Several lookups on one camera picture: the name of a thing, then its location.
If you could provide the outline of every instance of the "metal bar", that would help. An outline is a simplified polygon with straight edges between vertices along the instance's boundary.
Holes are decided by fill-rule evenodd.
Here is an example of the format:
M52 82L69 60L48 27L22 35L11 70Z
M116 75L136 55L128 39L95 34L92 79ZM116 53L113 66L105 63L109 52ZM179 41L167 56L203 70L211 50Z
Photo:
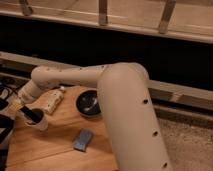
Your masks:
M19 0L19 3L21 5L23 15L30 16L33 13L33 9L29 6L27 0Z
M107 24L107 0L99 0L99 25L106 26Z
M160 24L158 27L159 33L165 34L167 32L167 28L168 28L172 13L174 11L175 4L176 4L176 0L167 0L166 1L163 15L161 17L161 21L160 21Z

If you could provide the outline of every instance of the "black object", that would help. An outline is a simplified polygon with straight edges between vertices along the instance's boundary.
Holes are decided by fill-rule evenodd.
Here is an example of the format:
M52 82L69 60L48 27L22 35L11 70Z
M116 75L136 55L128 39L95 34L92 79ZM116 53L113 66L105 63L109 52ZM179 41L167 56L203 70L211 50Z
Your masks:
M82 129L73 143L73 148L85 152L86 148L93 137L93 133L88 129Z
M0 128L5 128L0 134L0 143L4 141L10 131L13 129L14 121L8 116L0 114Z
M30 110L28 107L24 106L20 110L24 113L24 115L28 119L32 120L33 123L35 123L35 124L39 123L42 120L43 116L44 116L43 111L40 110L40 109L32 109L32 110Z
M4 108L6 108L8 106L8 102L5 99L0 98L0 110L3 110Z
M83 92L77 98L76 106L83 116L86 117L94 117L101 113L97 99L97 91L95 90Z

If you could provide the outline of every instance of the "glass panel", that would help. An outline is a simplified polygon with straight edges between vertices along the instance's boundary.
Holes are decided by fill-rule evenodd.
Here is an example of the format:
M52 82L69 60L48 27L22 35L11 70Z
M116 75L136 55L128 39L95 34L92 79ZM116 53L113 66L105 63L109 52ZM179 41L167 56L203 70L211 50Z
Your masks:
M34 15L98 21L98 0L28 0L28 3ZM1 0L0 9L20 11L20 5L18 0Z
M108 0L109 23L156 29L164 5L161 0Z
M21 12L18 0L0 0L0 10L3 12Z
M169 30L213 35L213 1L178 0Z

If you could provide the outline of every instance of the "floor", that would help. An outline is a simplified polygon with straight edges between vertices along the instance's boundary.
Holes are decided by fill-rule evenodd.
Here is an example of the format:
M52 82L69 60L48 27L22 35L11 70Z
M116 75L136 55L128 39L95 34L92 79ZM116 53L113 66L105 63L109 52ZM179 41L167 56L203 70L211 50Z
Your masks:
M213 117L156 107L174 171L213 170Z

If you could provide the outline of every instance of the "mounting hole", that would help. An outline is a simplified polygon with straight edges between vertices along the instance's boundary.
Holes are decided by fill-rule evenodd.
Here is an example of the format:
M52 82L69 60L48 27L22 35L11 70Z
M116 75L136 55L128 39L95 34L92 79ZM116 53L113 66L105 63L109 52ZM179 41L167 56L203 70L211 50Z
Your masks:
M158 135L158 131L155 131L155 132L152 134L153 137L156 137L157 135Z
M143 104L147 104L148 102L149 102L148 99L144 99L144 100L143 100Z
M167 166L168 166L168 164L167 164L167 163L165 163L165 164L163 165L162 169L166 169L166 168L167 168Z

